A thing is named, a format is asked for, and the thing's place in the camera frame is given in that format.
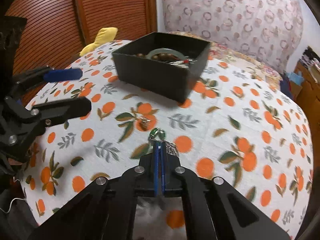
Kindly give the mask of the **green stone silver pendant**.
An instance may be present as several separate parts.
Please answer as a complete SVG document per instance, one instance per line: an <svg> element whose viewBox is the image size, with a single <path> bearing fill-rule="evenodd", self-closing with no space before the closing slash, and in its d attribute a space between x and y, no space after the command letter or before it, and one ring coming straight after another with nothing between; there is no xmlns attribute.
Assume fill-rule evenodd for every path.
<svg viewBox="0 0 320 240"><path fill-rule="evenodd" d="M153 128L148 137L148 142L153 145L156 141L165 142L167 147L167 153L174 156L179 156L179 152L175 143L167 141L165 130L155 127Z"/></svg>

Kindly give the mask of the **pale jade bangle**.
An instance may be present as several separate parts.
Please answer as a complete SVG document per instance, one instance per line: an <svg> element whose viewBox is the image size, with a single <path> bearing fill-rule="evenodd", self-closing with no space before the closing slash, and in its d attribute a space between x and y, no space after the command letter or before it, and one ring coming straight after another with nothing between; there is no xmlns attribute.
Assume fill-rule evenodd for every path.
<svg viewBox="0 0 320 240"><path fill-rule="evenodd" d="M151 59L154 55L157 54L170 54L180 60L187 60L188 58L180 53L179 51L173 50L173 49L168 49L168 48L159 48L159 49L154 49L150 51L145 57L147 59Z"/></svg>

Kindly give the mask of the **black jewelry box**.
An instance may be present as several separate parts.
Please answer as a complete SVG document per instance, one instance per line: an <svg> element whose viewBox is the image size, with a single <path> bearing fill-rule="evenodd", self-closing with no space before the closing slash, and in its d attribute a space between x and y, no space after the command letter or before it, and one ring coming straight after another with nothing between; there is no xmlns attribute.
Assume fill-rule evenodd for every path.
<svg viewBox="0 0 320 240"><path fill-rule="evenodd" d="M172 49L193 60L187 67L178 67L138 54L155 49ZM183 103L204 71L210 42L170 33L150 33L112 53L121 81L130 83Z"/></svg>

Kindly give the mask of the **small silver earring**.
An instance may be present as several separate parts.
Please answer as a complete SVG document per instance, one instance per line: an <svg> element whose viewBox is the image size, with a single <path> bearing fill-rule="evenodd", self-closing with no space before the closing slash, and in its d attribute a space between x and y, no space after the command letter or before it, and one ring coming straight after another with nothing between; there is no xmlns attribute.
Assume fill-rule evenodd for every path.
<svg viewBox="0 0 320 240"><path fill-rule="evenodd" d="M151 120L146 117L143 117L143 116L140 117L139 120L140 120L140 123L139 123L140 127L142 129L148 129L148 126L149 126Z"/></svg>

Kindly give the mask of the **wooden louvered wardrobe door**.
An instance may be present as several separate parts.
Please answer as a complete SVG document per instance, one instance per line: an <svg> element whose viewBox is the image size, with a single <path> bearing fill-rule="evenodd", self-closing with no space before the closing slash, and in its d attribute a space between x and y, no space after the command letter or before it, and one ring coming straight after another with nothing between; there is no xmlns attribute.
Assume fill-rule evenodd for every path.
<svg viewBox="0 0 320 240"><path fill-rule="evenodd" d="M116 27L119 40L157 30L156 0L1 0L1 15L27 20L14 74L69 66L103 27Z"/></svg>

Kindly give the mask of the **yellow plush toy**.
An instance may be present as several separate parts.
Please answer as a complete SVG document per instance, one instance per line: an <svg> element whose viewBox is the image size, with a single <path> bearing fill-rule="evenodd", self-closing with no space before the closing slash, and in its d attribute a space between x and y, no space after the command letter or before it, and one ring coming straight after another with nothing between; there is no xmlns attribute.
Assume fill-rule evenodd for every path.
<svg viewBox="0 0 320 240"><path fill-rule="evenodd" d="M117 35L117 32L118 32L118 28L116 28L116 27L101 28L98 31L98 33L94 39L94 42L85 46L82 49L82 51L80 51L79 56L82 57L82 56L86 55L87 53L94 51L99 46L101 46L107 42L113 41Z"/></svg>

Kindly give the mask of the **orange print bed cloth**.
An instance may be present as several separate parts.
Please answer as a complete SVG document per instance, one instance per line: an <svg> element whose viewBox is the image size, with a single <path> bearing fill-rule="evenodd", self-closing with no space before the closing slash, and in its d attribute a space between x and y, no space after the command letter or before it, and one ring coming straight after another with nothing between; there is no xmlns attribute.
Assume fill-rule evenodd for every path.
<svg viewBox="0 0 320 240"><path fill-rule="evenodd" d="M29 107L86 97L91 112L48 128L36 139L23 191L44 223L98 176L116 178L151 152L150 131L161 128L180 162L198 176L220 176L295 238L313 181L313 149L303 110L277 89L217 59L208 63L184 103L121 82L114 41L72 63L78 81L48 84ZM140 117L150 119L148 129Z"/></svg>

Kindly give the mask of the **floral quilt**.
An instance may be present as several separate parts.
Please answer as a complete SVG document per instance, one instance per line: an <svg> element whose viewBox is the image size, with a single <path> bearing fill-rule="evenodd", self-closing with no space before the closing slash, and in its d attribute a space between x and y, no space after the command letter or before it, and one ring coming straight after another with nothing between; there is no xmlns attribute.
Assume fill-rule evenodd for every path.
<svg viewBox="0 0 320 240"><path fill-rule="evenodd" d="M236 66L258 80L264 80L272 89L280 90L281 75L273 68L257 61L256 59L234 51L219 43L210 41L209 60L217 59L226 64Z"/></svg>

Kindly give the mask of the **blue tissue paper box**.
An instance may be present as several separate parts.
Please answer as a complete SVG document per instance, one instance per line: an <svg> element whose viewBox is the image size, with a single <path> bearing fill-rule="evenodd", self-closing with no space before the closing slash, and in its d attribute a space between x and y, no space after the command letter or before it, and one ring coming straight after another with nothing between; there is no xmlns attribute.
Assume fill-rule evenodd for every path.
<svg viewBox="0 0 320 240"><path fill-rule="evenodd" d="M286 76L291 82L295 83L298 86L300 86L304 81L304 77L301 75L301 72L299 72L298 74L294 72L286 73Z"/></svg>

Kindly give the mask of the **wooden sideboard cabinet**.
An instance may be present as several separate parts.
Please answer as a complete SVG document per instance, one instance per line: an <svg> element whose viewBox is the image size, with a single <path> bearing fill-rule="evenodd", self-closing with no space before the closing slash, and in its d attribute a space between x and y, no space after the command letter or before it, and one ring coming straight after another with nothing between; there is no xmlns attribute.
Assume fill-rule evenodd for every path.
<svg viewBox="0 0 320 240"><path fill-rule="evenodd" d="M301 83L302 90L296 98L297 104L306 114L313 139L319 139L319 84L317 84L307 68L300 62L294 70L296 74L301 72L304 81Z"/></svg>

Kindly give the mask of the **pink circle pattern curtain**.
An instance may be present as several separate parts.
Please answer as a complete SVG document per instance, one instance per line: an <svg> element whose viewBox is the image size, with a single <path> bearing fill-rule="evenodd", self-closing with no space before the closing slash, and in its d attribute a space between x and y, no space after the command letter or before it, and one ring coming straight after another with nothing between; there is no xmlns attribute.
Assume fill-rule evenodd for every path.
<svg viewBox="0 0 320 240"><path fill-rule="evenodd" d="M167 31L192 33L285 70L303 33L299 0L162 0Z"/></svg>

